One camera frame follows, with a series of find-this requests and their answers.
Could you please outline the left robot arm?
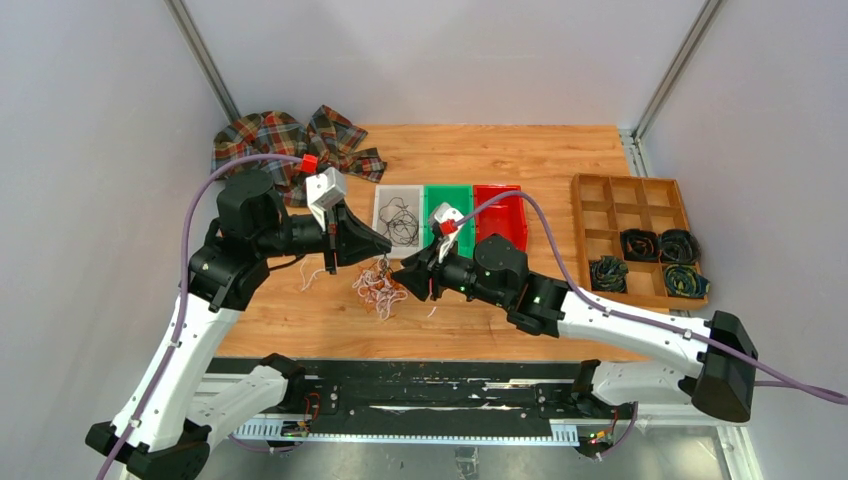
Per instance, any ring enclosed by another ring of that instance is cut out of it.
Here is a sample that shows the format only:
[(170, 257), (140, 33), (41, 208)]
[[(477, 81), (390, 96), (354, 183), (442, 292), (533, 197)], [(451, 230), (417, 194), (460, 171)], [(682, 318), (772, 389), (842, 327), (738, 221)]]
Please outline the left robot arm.
[(217, 197), (202, 247), (183, 253), (174, 313), (140, 384), (110, 421), (94, 424), (89, 447), (140, 479), (194, 479), (212, 450), (255, 415), (302, 412), (305, 371), (280, 354), (203, 403), (200, 386), (219, 345), (269, 277), (275, 257), (319, 254), (327, 272), (391, 251), (391, 242), (345, 203), (344, 176), (306, 180), (308, 212), (291, 215), (261, 170), (231, 176)]

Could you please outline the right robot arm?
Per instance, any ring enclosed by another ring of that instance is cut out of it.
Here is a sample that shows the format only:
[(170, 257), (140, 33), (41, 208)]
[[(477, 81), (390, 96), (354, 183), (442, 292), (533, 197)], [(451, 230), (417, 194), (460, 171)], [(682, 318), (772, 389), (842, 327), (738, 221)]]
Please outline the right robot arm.
[(643, 362), (587, 360), (571, 390), (574, 408), (595, 417), (622, 404), (691, 405), (712, 418), (751, 418), (758, 352), (741, 320), (717, 311), (709, 320), (660, 314), (595, 296), (530, 270), (525, 252), (500, 235), (472, 256), (437, 244), (402, 260), (395, 282), (436, 300), (456, 291), (501, 308), (530, 335), (588, 339), (645, 356)]

